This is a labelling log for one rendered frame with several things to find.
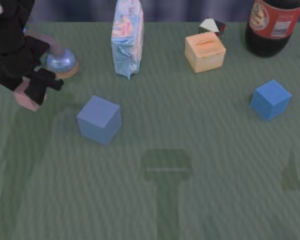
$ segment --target blue sphere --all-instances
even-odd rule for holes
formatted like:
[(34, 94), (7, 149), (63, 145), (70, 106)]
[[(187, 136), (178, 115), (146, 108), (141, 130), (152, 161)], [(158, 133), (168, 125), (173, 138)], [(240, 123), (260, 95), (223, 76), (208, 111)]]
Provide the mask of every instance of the blue sphere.
[(76, 66), (76, 62), (75, 55), (66, 48), (60, 56), (48, 54), (46, 66), (49, 71), (54, 73), (65, 73), (72, 70)]

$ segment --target pink cube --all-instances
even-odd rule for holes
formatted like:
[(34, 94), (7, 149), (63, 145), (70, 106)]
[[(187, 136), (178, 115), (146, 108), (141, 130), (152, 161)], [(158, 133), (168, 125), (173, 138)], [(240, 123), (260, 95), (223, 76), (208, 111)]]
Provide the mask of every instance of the pink cube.
[(28, 85), (29, 80), (24, 78), (23, 82), (14, 90), (14, 98), (20, 106), (35, 112), (40, 106), (25, 94), (25, 90)]

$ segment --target green table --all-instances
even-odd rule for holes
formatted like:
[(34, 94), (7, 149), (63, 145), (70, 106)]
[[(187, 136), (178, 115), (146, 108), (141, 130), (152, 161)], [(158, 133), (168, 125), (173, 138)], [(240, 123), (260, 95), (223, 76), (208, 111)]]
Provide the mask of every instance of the green table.
[[(0, 240), (300, 240), (300, 24), (269, 59), (228, 24), (224, 66), (194, 74), (184, 38), (197, 26), (146, 24), (131, 80), (114, 73), (110, 23), (30, 26), (80, 72), (36, 113), (0, 86)], [(272, 79), (293, 97), (265, 122), (249, 99)], [(108, 147), (77, 127), (92, 95), (122, 108)]]

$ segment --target orange block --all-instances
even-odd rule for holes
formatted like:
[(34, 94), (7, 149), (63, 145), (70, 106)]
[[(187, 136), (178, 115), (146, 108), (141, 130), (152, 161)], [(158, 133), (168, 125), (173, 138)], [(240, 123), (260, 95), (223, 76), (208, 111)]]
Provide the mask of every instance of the orange block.
[(23, 78), (23, 82), (14, 90), (14, 98), (20, 106), (22, 106), (30, 111), (36, 112), (40, 106), (36, 102), (32, 101), (25, 94), (25, 90), (28, 86), (29, 86), (29, 80), (26, 78)]
[(205, 32), (185, 38), (184, 55), (195, 73), (220, 68), (226, 48), (214, 32)]

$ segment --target dark blue cube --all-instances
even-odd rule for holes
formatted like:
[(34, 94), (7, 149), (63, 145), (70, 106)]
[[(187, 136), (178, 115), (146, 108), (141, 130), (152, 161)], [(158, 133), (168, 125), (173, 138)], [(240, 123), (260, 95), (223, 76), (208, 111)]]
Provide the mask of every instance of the dark blue cube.
[(122, 125), (119, 105), (93, 96), (76, 116), (83, 136), (108, 145)]
[(276, 80), (271, 80), (254, 91), (250, 106), (260, 117), (270, 121), (286, 110), (291, 97)]

